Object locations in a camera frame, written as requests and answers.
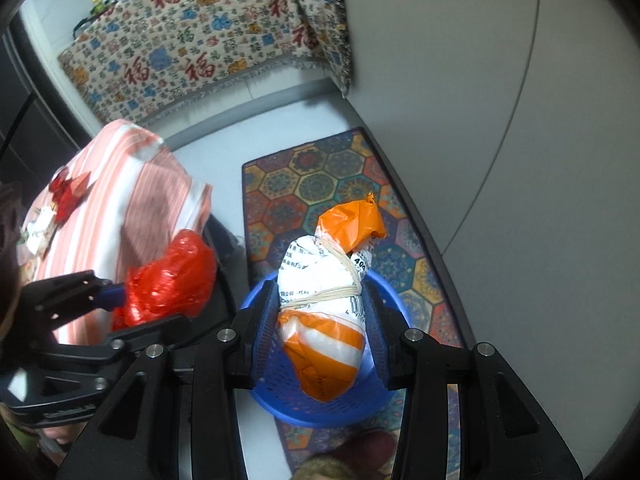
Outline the orange white snack bag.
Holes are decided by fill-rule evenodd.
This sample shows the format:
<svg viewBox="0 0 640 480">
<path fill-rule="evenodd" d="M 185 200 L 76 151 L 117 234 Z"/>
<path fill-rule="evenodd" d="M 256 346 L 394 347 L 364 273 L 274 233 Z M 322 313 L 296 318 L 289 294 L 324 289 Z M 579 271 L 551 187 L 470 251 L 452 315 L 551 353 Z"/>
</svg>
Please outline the orange white snack bag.
<svg viewBox="0 0 640 480">
<path fill-rule="evenodd" d="M 386 237 L 375 195 L 320 214 L 293 240 L 277 275 L 277 332 L 303 393 L 321 403 L 356 382 L 366 346 L 363 280 Z"/>
</svg>

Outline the colourful hexagon floor mat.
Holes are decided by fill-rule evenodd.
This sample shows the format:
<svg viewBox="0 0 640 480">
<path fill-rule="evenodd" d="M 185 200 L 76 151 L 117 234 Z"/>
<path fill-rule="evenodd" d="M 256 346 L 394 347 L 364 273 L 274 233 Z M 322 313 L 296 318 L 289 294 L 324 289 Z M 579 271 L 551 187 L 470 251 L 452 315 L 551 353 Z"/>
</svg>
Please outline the colourful hexagon floor mat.
<svg viewBox="0 0 640 480">
<path fill-rule="evenodd" d="M 413 326 L 463 346 L 431 253 L 362 129 L 251 160 L 242 171 L 250 286 L 279 269 L 288 244 L 313 233 L 322 212 L 374 195 L 387 235 L 373 253 L 373 271 L 398 293 Z"/>
</svg>

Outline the pink striped tablecloth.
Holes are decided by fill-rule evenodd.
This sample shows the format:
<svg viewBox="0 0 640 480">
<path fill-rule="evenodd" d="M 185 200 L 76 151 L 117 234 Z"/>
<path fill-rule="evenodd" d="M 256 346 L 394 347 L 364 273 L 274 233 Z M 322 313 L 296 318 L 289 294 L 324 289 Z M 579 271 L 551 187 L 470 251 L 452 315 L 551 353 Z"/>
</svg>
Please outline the pink striped tablecloth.
<svg viewBox="0 0 640 480">
<path fill-rule="evenodd" d="M 48 187 L 63 166 L 72 177 L 90 171 L 90 188 L 57 226 Z M 179 231 L 202 236 L 210 216 L 210 185 L 194 180 L 160 136 L 123 119 L 54 168 L 17 242 L 25 284 L 81 271 L 125 284 L 129 270 L 160 258 Z M 56 328 L 53 337 L 60 344 L 99 344 L 112 331 L 114 310 L 93 310 Z"/>
</svg>

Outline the green yellow toy figure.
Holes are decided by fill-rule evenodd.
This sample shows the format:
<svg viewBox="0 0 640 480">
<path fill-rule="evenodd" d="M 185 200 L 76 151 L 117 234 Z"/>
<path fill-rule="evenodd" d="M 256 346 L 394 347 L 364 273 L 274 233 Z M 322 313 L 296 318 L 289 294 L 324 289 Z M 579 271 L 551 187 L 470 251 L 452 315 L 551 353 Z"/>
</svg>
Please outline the green yellow toy figure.
<svg viewBox="0 0 640 480">
<path fill-rule="evenodd" d="M 92 0 L 93 7 L 89 11 L 89 15 L 74 26 L 73 38 L 76 39 L 83 30 L 111 10 L 116 3 L 118 3 L 118 0 Z"/>
</svg>

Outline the fuzzy brown slipper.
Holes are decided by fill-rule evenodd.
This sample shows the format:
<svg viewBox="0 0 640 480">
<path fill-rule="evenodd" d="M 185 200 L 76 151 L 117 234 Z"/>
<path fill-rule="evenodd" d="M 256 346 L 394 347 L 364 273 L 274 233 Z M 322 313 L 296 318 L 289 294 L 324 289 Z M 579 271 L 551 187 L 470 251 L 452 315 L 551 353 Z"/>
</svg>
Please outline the fuzzy brown slipper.
<svg viewBox="0 0 640 480">
<path fill-rule="evenodd" d="M 397 439 L 382 429 L 354 434 L 339 448 L 308 458 L 292 473 L 292 480 L 378 479 L 380 469 L 394 456 Z"/>
</svg>

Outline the crushed red can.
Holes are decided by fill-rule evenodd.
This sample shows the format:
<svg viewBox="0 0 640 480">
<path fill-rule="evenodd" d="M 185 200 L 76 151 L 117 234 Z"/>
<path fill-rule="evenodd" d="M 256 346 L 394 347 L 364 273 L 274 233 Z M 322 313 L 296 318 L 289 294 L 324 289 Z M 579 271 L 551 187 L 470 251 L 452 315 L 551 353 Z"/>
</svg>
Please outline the crushed red can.
<svg viewBox="0 0 640 480">
<path fill-rule="evenodd" d="M 77 177 L 70 175 L 70 170 L 63 166 L 49 183 L 48 190 L 52 194 L 54 205 L 54 221 L 62 226 L 79 206 L 89 192 L 91 172 L 84 172 Z"/>
</svg>

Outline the patterned fu character cloth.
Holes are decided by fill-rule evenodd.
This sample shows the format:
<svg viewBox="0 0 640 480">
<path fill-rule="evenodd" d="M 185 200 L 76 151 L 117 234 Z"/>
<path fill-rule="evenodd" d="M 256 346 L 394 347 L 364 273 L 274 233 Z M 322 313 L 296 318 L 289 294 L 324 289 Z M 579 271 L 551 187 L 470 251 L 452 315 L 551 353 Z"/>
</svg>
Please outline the patterned fu character cloth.
<svg viewBox="0 0 640 480">
<path fill-rule="evenodd" d="M 101 122 L 140 126 L 280 65 L 352 83 L 344 0 L 125 0 L 58 62 Z"/>
</svg>

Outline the red snack wrapper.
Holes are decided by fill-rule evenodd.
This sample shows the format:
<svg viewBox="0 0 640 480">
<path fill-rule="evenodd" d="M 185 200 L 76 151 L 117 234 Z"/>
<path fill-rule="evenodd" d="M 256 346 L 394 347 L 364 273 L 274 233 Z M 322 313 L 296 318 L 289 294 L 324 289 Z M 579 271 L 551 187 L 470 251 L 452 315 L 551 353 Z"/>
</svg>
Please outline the red snack wrapper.
<svg viewBox="0 0 640 480">
<path fill-rule="evenodd" d="M 200 234 L 181 230 L 163 255 L 128 271 L 125 303 L 114 310 L 111 330 L 184 315 L 196 318 L 216 284 L 217 260 Z"/>
</svg>

